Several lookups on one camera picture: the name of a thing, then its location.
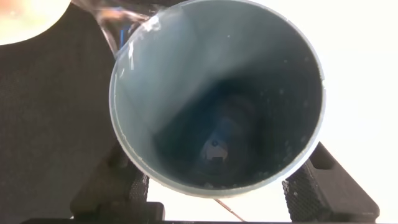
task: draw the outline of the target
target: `water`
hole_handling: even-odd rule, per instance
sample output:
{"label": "water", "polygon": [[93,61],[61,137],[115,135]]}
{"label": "water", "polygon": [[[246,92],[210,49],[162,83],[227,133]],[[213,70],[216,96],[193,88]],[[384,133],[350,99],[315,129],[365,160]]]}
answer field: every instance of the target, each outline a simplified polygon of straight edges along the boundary
{"label": "water", "polygon": [[247,182],[263,154],[264,100],[241,78],[217,83],[185,107],[155,139],[163,162],[191,184]]}

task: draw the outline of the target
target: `cylindrical container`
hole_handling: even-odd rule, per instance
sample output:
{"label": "cylindrical container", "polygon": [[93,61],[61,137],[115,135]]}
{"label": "cylindrical container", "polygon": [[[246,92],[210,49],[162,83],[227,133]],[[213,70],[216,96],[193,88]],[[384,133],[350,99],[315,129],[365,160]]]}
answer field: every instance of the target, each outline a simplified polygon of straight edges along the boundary
{"label": "cylindrical container", "polygon": [[278,13],[191,0],[135,29],[117,54],[109,106],[141,171],[184,194],[223,198],[286,178],[308,159],[325,89],[310,43]]}

